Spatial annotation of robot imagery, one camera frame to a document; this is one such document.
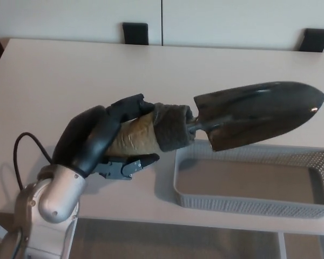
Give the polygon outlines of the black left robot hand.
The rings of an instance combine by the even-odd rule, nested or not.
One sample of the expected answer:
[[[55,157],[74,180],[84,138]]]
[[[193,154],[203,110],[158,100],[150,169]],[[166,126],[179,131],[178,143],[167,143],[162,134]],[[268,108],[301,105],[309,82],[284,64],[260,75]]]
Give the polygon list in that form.
[[[143,94],[121,99],[108,107],[92,107],[68,123],[52,155],[51,164],[65,166],[86,179],[98,173],[106,179],[131,180],[132,175],[159,160],[159,155],[109,155],[107,150],[122,124],[151,113],[153,103]]]

